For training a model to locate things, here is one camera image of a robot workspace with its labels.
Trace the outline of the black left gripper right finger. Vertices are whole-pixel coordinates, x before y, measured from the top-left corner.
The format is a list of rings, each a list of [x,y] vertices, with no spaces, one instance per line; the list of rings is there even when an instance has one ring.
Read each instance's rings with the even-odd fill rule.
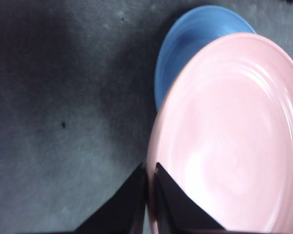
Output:
[[[194,203],[160,163],[155,172],[156,218],[160,234],[232,234]]]

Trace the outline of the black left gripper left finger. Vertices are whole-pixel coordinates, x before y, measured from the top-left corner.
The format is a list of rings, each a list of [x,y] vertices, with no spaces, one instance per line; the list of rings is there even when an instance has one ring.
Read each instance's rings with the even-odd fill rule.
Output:
[[[139,164],[116,193],[80,226],[66,234],[141,234],[147,199],[147,172]]]

